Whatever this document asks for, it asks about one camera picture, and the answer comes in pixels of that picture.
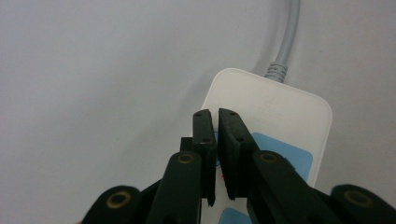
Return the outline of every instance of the white surface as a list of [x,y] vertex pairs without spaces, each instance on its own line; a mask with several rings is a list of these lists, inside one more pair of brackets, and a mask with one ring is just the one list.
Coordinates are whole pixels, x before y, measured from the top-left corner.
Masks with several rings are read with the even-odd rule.
[[219,109],[237,112],[251,133],[261,133],[310,153],[306,182],[315,186],[332,124],[326,101],[306,91],[239,69],[224,69],[213,80],[202,109],[212,114],[219,128]]
[[[163,174],[215,74],[263,73],[288,1],[0,3],[0,223],[75,223]],[[302,1],[286,83],[333,122],[317,187],[396,206],[396,1]]]

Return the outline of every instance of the blue sticker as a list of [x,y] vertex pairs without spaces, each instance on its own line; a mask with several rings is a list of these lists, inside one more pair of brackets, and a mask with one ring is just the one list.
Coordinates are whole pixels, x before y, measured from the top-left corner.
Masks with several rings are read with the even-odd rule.
[[226,208],[221,214],[219,224],[252,224],[250,217],[232,208]]
[[260,150],[274,151],[284,156],[303,180],[306,181],[308,179],[313,160],[311,153],[278,141],[275,138],[268,137],[262,133],[253,133],[252,136]]

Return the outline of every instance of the gray cable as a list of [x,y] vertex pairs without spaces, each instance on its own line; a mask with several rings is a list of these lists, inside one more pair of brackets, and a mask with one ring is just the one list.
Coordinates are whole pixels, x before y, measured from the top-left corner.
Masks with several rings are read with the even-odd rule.
[[265,77],[283,83],[286,72],[288,71],[286,62],[288,61],[291,46],[293,45],[293,40],[298,25],[299,14],[300,0],[290,0],[288,24],[286,26],[286,31],[283,36],[282,44],[280,45],[279,53],[276,56],[276,60],[268,67]]

